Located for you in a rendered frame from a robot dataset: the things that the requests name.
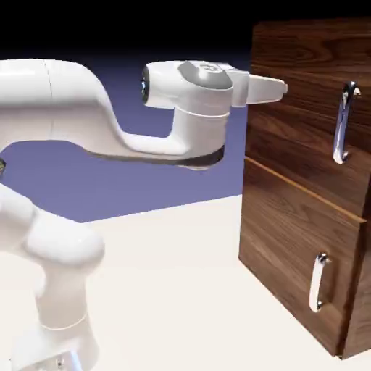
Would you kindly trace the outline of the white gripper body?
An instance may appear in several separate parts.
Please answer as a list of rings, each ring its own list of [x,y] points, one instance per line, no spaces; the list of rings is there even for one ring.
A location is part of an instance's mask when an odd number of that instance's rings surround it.
[[[266,104],[280,101],[288,92],[288,84],[280,79],[249,75],[246,103]]]

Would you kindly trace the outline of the dark wood cabinet door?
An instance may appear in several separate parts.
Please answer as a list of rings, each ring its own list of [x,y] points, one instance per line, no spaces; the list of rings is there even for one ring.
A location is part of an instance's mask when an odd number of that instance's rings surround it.
[[[281,101],[249,107],[246,155],[338,207],[371,216],[371,84],[359,80],[351,102],[343,164],[333,160],[341,95],[349,78],[284,69]]]
[[[245,159],[238,258],[333,356],[371,348],[356,336],[356,294],[367,222],[312,195],[253,159]],[[323,306],[309,308],[315,257],[325,252]]]

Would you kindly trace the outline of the dark wood cabinet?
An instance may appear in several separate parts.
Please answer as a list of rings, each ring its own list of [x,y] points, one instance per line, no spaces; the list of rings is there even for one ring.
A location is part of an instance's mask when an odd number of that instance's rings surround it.
[[[356,83],[366,80],[371,84],[371,17],[260,22],[253,33],[251,71],[278,78],[273,72],[275,69],[349,78]],[[252,159],[245,150],[247,158]],[[330,205],[337,206],[286,179]],[[361,219],[368,224],[367,246],[356,294],[359,319],[355,327],[357,341],[365,342],[371,340],[371,216]]]

